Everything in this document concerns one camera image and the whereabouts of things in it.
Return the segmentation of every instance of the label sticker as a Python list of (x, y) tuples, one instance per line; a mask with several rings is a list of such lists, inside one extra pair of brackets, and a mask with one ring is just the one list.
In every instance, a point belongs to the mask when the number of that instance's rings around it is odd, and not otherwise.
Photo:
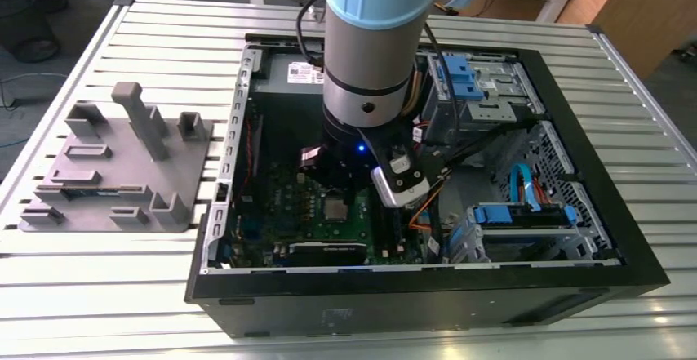
[(440, 250), (440, 245), (432, 237), (428, 238), (428, 250), (432, 251), (435, 255), (438, 255), (438, 251)]
[(490, 81), (478, 81), (477, 83), (481, 89), (497, 89), (497, 84)]
[(419, 143), (423, 141), (423, 130), (420, 127), (414, 127), (411, 129), (411, 139)]
[(292, 62), (287, 66), (288, 84), (323, 84), (324, 74), (306, 62)]

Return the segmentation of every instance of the aluminum extrusion table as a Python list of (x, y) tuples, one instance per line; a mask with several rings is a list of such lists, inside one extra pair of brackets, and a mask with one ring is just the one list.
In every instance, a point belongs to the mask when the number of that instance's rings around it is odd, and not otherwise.
[[(165, 118), (216, 122), (197, 199), (211, 200), (246, 33), (294, 34), (298, 8), (135, 0), (113, 6), (0, 186), (0, 358), (686, 358), (697, 355), (697, 159), (602, 35), (585, 27), (434, 17), (443, 43), (538, 50), (671, 284), (547, 327), (235, 340), (183, 301), (196, 231), (23, 233), (19, 212), (76, 101), (124, 116), (119, 81)], [(304, 23), (307, 35), (322, 25)], [(200, 220), (196, 208), (192, 227)]]

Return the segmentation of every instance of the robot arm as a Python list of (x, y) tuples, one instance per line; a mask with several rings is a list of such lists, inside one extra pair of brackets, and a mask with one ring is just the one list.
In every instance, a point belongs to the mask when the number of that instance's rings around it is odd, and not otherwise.
[[(454, 5), (470, 0), (453, 0)], [(428, 193), (432, 180), (411, 149), (403, 108), (415, 53), (434, 0), (327, 0), (323, 105), (326, 129), (343, 158), (364, 144), (370, 177), (387, 207)], [(346, 166), (346, 160), (334, 160)]]

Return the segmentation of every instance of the green circuit board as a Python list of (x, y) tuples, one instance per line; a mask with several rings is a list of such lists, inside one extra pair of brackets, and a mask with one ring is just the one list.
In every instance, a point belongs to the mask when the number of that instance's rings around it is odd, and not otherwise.
[[(387, 255), (375, 249), (367, 189), (346, 205), (338, 190), (275, 162), (259, 171), (256, 181), (262, 182), (256, 195), (262, 209), (256, 214), (235, 214), (232, 227), (246, 241), (247, 261), (242, 265), (282, 266), (278, 251), (302, 242), (360, 243), (367, 249), (367, 264), (410, 263), (414, 253)], [(404, 247), (418, 248), (411, 244)]]
[(360, 242), (372, 248), (366, 190), (358, 193), (354, 204), (346, 206), (332, 190), (304, 174), (272, 163), (264, 200), (267, 242)]

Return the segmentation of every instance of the red wire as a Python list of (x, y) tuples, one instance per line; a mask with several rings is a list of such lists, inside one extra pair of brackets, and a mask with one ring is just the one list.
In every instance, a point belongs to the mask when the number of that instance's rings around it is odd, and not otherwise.
[(242, 192), (244, 191), (244, 187), (250, 182), (251, 178), (251, 123), (250, 119), (246, 120), (246, 128), (247, 128), (247, 175), (244, 177), (244, 181), (242, 182), (242, 187), (239, 188), (239, 193), (235, 196), (232, 204), (235, 205), (239, 201), (239, 197), (242, 197)]

